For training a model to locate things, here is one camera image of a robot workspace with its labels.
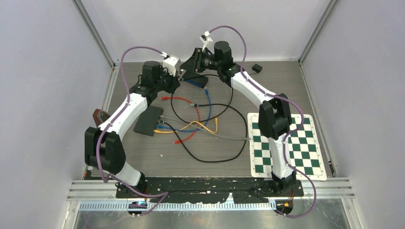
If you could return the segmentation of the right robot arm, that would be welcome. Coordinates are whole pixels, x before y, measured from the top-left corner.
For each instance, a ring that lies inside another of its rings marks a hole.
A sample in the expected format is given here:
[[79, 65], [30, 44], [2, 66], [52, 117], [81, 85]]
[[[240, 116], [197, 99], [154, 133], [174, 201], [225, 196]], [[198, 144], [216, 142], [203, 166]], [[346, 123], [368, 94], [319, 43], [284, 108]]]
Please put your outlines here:
[[288, 98], [275, 94], [260, 85], [233, 60], [232, 50], [226, 41], [214, 44], [214, 52], [195, 48], [180, 69], [191, 73], [216, 71], [222, 82], [246, 96], [258, 109], [260, 133], [268, 139], [272, 156], [271, 191], [286, 195], [296, 183], [296, 172], [290, 165], [288, 138], [292, 124]]

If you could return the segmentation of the brown object at left edge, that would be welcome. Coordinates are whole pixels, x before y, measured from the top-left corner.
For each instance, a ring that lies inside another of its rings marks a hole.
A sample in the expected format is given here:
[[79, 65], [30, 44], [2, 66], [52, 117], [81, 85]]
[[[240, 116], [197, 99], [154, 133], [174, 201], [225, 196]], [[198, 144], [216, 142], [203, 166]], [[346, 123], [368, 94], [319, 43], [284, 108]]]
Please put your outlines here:
[[96, 127], [99, 127], [102, 123], [109, 119], [110, 116], [110, 114], [101, 109], [95, 109], [92, 114], [92, 118]]

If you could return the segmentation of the black switch with blue ports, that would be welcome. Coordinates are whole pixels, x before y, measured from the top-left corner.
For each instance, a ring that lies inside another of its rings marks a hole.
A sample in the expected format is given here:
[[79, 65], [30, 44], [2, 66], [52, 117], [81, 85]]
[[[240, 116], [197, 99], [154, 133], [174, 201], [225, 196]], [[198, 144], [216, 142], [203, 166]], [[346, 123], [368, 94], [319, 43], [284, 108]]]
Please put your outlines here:
[[201, 74], [198, 73], [194, 73], [194, 72], [186, 72], [183, 76], [182, 76], [183, 81], [188, 82], [194, 86], [200, 87], [200, 88], [204, 88], [209, 79], [206, 76], [202, 76]]

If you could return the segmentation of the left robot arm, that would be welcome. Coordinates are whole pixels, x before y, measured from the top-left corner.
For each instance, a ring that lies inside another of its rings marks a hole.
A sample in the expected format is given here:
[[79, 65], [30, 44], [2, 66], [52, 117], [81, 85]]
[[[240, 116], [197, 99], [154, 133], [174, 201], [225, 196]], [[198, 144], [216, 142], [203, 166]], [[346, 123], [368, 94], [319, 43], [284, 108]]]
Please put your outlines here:
[[146, 193], [145, 175], [126, 162], [122, 139], [132, 123], [157, 98], [158, 92], [173, 93], [179, 86], [180, 60], [175, 57], [163, 63], [146, 61], [138, 82], [129, 89], [129, 98], [99, 127], [85, 131], [85, 164], [108, 172], [128, 184], [134, 197]]

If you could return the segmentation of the green white chessboard mat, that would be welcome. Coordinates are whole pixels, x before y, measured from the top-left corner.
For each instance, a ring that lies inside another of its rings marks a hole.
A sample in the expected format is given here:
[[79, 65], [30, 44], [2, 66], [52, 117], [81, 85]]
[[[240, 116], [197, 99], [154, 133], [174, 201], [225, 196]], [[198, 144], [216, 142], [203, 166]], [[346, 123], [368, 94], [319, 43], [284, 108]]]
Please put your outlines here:
[[[260, 133], [258, 113], [249, 113], [247, 121], [251, 176], [271, 178], [272, 155], [268, 139]], [[304, 114], [304, 125], [290, 135], [288, 148], [292, 166], [304, 172], [311, 180], [325, 181], [327, 179], [319, 140], [311, 115]]]

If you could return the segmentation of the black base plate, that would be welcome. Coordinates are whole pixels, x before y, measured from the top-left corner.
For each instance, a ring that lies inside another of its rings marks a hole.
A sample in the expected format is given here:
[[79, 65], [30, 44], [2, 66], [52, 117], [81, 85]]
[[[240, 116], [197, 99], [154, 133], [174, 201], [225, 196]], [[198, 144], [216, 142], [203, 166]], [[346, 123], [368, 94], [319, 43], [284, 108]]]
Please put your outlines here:
[[277, 192], [271, 179], [253, 177], [148, 177], [139, 192], [152, 195], [152, 203], [265, 203], [268, 198], [302, 197], [300, 181]]

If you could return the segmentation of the plain black network switch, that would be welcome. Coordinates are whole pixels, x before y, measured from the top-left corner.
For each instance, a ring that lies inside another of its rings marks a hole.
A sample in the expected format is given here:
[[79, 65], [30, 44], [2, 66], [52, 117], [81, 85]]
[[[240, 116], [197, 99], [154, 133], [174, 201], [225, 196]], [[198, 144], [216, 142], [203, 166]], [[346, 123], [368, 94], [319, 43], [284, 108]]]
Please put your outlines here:
[[162, 108], [151, 105], [140, 114], [133, 131], [138, 134], [153, 136], [162, 113]]

